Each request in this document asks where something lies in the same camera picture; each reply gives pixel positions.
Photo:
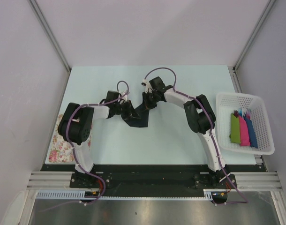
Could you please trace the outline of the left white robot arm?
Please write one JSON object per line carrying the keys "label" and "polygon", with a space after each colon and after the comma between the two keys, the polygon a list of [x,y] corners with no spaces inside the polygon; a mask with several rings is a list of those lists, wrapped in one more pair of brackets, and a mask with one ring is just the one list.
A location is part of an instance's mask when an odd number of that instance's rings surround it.
{"label": "left white robot arm", "polygon": [[135,109],[129,99],[128,92],[108,91],[106,98],[99,104],[69,103],[58,126],[58,133],[72,146],[76,171],[82,173],[80,182],[90,188],[96,184],[97,178],[91,170],[94,166],[89,147],[85,147],[92,129],[92,123],[98,119],[110,119],[121,116],[128,125],[141,120],[139,110]]}

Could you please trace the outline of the black paper napkin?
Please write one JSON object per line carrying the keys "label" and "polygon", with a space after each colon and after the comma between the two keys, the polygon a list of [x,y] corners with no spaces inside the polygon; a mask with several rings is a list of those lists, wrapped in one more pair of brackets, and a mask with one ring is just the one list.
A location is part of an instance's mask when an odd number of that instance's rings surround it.
{"label": "black paper napkin", "polygon": [[150,111],[146,109],[143,104],[140,104],[136,109],[135,112],[139,117],[128,117],[124,120],[126,124],[133,128],[147,128],[149,124],[149,113]]}

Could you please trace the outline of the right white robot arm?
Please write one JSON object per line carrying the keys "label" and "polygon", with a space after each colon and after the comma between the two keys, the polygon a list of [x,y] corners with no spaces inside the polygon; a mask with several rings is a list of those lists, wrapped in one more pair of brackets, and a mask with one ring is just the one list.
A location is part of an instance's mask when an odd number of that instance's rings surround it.
{"label": "right white robot arm", "polygon": [[216,117],[205,95],[192,97],[177,91],[174,86],[166,86],[160,77],[148,81],[143,79],[143,107],[153,109],[160,101],[171,103],[184,109],[190,129],[196,133],[203,145],[210,169],[209,182],[214,188],[226,183],[230,174],[221,155],[215,134]]}

